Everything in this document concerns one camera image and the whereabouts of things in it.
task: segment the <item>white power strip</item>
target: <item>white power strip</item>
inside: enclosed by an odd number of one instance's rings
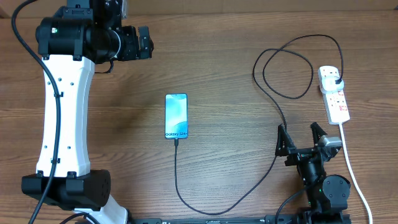
[[[332,66],[322,66],[318,70],[319,86],[323,93],[323,101],[325,102],[326,113],[328,115],[329,124],[338,124],[340,128],[341,141],[343,142],[344,155],[348,167],[349,174],[353,180],[354,186],[361,197],[366,210],[368,211],[369,224],[373,224],[372,211],[366,201],[361,189],[356,182],[354,172],[349,162],[346,140],[343,131],[343,123],[349,120],[347,101],[344,96],[344,81],[336,84],[335,80],[340,77],[338,69]]]
[[[329,124],[348,121],[347,101],[343,91],[344,81],[341,81],[340,84],[335,82],[340,77],[338,69],[332,66],[322,66],[318,70],[318,77]]]

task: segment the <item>cable clip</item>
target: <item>cable clip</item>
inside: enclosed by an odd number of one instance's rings
[[[55,98],[63,97],[63,92],[61,92],[61,94],[55,94],[55,93],[54,93],[54,97],[55,97]]]
[[[61,159],[60,159],[60,158],[58,158],[57,160],[54,160],[54,159],[52,159],[52,158],[51,158],[51,163],[52,163],[52,164],[58,164],[58,163],[61,163]]]

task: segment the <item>wood grain surface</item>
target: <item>wood grain surface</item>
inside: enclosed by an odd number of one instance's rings
[[[0,1],[0,16],[11,18],[24,0]],[[245,12],[393,10],[396,0],[128,0],[129,15],[215,14]],[[67,0],[40,0],[23,8],[19,17],[53,16]]]
[[[23,38],[36,50],[40,19],[20,19]],[[95,75],[88,109],[92,169],[107,169],[112,195],[134,217],[208,218],[187,208],[174,187],[174,145],[164,138],[164,96],[187,93],[190,137],[178,152],[179,187],[193,207],[219,212],[247,192],[270,166],[280,114],[251,79],[266,48],[306,34],[333,36],[343,49],[345,93],[351,120],[344,127],[353,170],[375,223],[398,215],[398,12],[295,12],[195,16],[135,16],[125,24],[147,25],[155,43],[152,60],[116,62],[111,74]],[[0,20],[0,223],[27,223],[37,203],[21,192],[21,177],[35,172],[44,125],[43,72]],[[340,68],[334,43],[315,37],[293,43],[315,68],[313,85],[299,100],[275,96],[297,147],[312,146],[310,124],[329,134],[316,70]],[[256,75],[260,78],[265,58]],[[108,69],[98,65],[97,71]],[[269,83],[294,96],[310,80],[301,58],[279,54],[267,70]],[[325,164],[328,174],[349,180],[343,153]],[[221,217],[261,217],[302,188],[295,167],[278,158],[265,181]],[[348,200],[353,223],[367,223],[354,187]],[[283,213],[306,206],[305,196]],[[37,223],[57,223],[70,212],[44,205]]]

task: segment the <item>smartphone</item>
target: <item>smartphone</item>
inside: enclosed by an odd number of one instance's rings
[[[188,137],[187,94],[166,95],[165,137],[167,139],[185,139]]]

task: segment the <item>power strip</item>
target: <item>power strip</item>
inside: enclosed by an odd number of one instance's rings
[[[340,84],[335,83],[335,80],[340,77],[338,69],[332,66],[322,66],[318,70],[318,77],[329,124],[348,121],[347,101],[343,91],[344,81],[341,81]]]

